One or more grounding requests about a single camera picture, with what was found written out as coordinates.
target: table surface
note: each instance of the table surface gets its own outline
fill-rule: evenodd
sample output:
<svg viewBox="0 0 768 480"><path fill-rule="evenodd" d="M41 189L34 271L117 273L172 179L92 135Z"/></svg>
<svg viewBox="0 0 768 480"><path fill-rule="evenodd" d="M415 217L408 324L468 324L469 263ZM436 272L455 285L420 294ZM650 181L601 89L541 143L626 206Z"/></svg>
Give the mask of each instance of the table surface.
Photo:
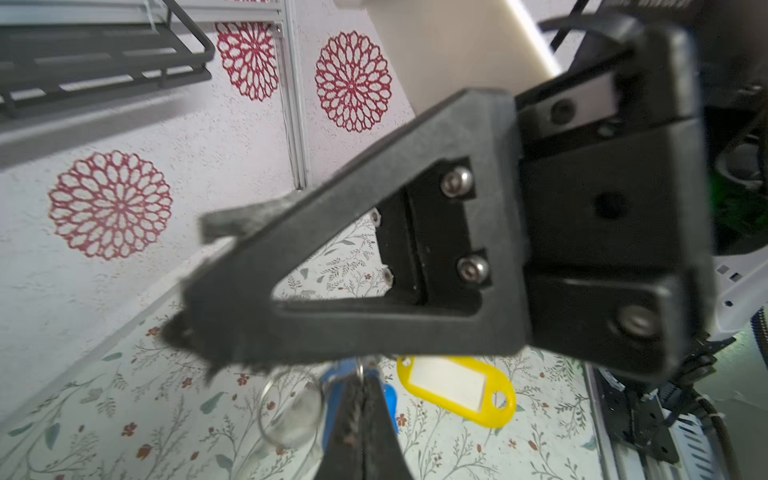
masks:
<svg viewBox="0 0 768 480"><path fill-rule="evenodd" d="M381 269L376 235L364 217L286 277L275 295L383 295ZM292 478L310 445L270 447L255 422L258 415L273 418L306 379L283 377L262 412L256 405L262 376L232 366L205 386L204 365L158 338L160 326L181 307L178 297L170 298L61 391L30 405L29 414L0 437L0 478L224 480L238 478L254 449L260 454L240 478ZM501 429L417 399L400 384L395 363L382 362L382 377L398 393L398 440L414 479L602 478L579 362L532 348L478 359L515 386L517 412Z"/></svg>

